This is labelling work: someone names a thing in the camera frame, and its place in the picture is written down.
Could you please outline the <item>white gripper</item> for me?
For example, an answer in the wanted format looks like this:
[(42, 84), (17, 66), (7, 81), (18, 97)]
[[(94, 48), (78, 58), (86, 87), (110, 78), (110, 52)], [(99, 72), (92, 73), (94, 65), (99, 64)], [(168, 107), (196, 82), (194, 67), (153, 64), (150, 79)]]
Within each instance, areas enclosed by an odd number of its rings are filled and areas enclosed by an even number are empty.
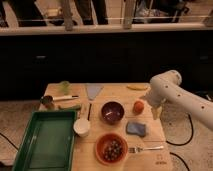
[(145, 100), (152, 108), (153, 119), (159, 119), (162, 113), (162, 107), (165, 102), (165, 96), (163, 92), (156, 88), (149, 88), (144, 95), (141, 96), (142, 100)]

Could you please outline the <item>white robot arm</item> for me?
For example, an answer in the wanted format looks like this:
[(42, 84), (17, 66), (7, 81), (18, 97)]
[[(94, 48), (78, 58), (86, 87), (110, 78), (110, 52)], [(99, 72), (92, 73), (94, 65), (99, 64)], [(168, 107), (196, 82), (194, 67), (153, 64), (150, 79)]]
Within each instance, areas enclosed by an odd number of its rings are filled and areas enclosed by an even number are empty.
[(176, 70), (169, 70), (153, 76), (150, 79), (150, 89), (142, 99), (145, 100), (156, 115), (165, 100), (173, 102), (213, 131), (213, 102), (190, 93), (180, 87), (181, 74)]

